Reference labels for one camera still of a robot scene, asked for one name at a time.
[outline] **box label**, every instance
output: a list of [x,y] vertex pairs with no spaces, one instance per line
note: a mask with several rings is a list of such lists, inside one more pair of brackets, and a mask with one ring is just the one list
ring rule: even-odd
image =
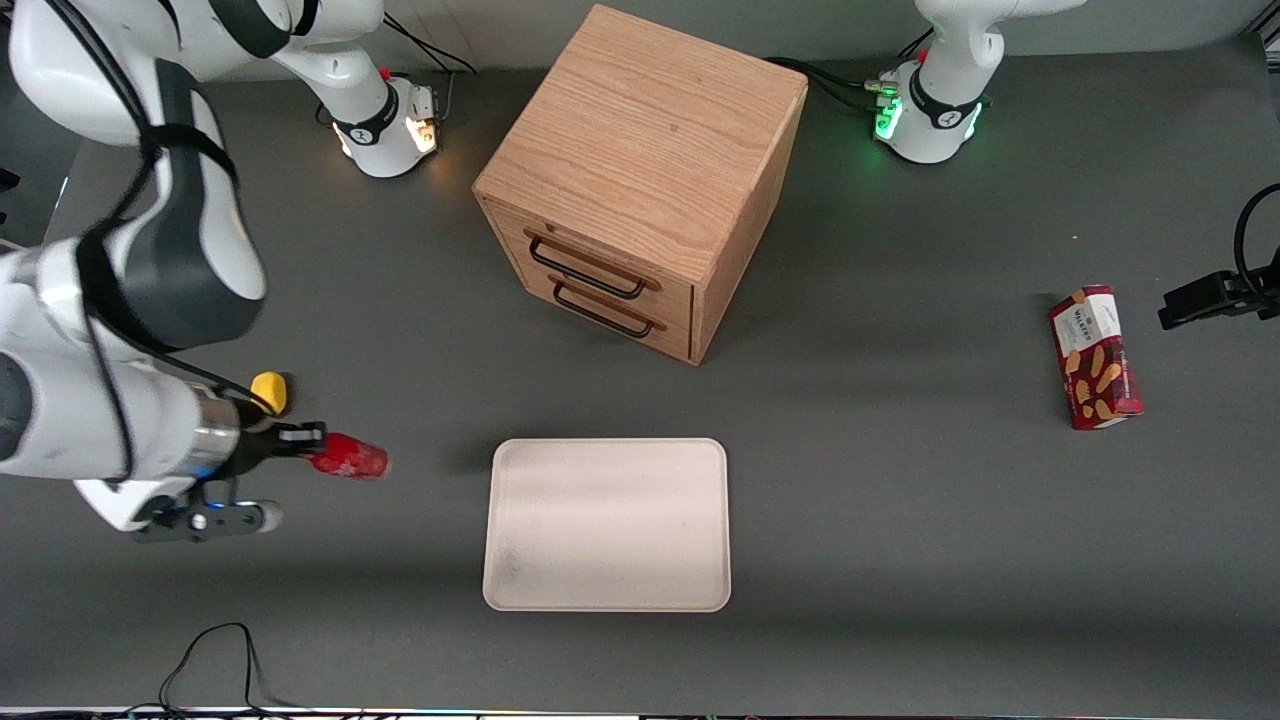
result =
[[1053,318],[1062,357],[1084,352],[1108,337],[1120,336],[1120,314],[1114,295],[1089,295]]

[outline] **black metal handle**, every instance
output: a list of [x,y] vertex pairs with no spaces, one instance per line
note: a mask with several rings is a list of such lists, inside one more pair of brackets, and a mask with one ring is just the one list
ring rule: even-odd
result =
[[595,320],[596,323],[600,323],[602,325],[612,331],[618,331],[620,333],[635,340],[644,340],[649,337],[650,332],[653,332],[653,320],[645,322],[643,331],[634,331],[621,323],[616,323],[605,318],[604,315],[600,315],[599,313],[593,313],[576,302],[570,302],[568,300],[564,300],[559,295],[562,290],[564,290],[564,283],[556,283],[556,290],[552,291],[552,297],[556,299],[556,302],[558,302],[562,307],[567,307],[568,310],[572,310],[573,313],[577,313],[579,315],[582,315],[589,320]]
[[622,299],[622,300],[635,300],[636,297],[640,297],[640,292],[644,291],[644,281],[643,279],[636,281],[635,290],[627,291],[627,290],[613,287],[612,284],[609,284],[607,282],[598,281],[598,279],[593,278],[591,275],[580,273],[580,272],[575,270],[573,268],[570,268],[568,265],[564,265],[562,263],[557,263],[556,260],[552,260],[550,258],[539,255],[538,254],[538,249],[541,247],[543,238],[538,237],[536,234],[534,234],[532,238],[534,238],[534,241],[531,243],[529,243],[529,254],[532,255],[534,260],[538,261],[541,265],[547,265],[548,268],[550,268],[553,270],[559,270],[561,273],[564,273],[566,275],[573,278],[575,281],[586,283],[586,284],[594,287],[595,290],[599,290],[599,291],[603,291],[603,292],[608,292],[613,297],[618,297],[618,299]]

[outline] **gray table surface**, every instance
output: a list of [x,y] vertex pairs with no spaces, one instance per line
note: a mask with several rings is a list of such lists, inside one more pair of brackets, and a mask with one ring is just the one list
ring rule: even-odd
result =
[[[859,77],[883,63],[841,69]],[[954,161],[911,167],[819,94],[707,364],[529,297],[470,184],[539,73],[458,81],[443,154],[361,177],[298,83],[210,88],[271,282],[189,356],[297,374],[297,415],[384,445],[357,484],[279,461],[274,534],[136,546],[69,483],[0,483],[0,697],[150,700],[242,620],[310,705],[756,714],[1280,716],[1280,322],[1160,329],[1280,177],[1257,42],[1016,58]],[[51,232],[129,155],[86,143]],[[1260,210],[1256,259],[1280,209]],[[1148,415],[1069,428],[1047,301],[1114,284]],[[714,615],[499,614],[489,462],[512,437],[719,439]],[[179,702],[237,703],[212,638]]]

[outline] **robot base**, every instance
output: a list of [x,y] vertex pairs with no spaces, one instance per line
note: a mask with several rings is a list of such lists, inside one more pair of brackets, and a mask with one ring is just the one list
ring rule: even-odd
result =
[[[918,61],[910,60],[896,69],[881,73],[879,79],[906,87],[919,67]],[[973,137],[980,113],[979,104],[969,118],[959,117],[955,127],[938,129],[933,127],[929,115],[911,100],[910,94],[902,92],[881,109],[876,117],[872,137],[888,145],[906,160],[932,165],[951,159],[960,146]]]
[[374,143],[361,145],[355,137],[347,137],[337,124],[333,126],[343,154],[355,160],[362,173],[375,178],[402,176],[438,147],[435,95],[431,88],[398,77],[388,83],[398,99],[398,119],[392,120]]

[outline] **wooden drawer cabinet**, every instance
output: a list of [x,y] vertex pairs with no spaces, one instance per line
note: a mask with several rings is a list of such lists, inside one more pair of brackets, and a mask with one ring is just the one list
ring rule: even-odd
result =
[[474,191],[530,293],[696,365],[777,205],[805,90],[598,5]]

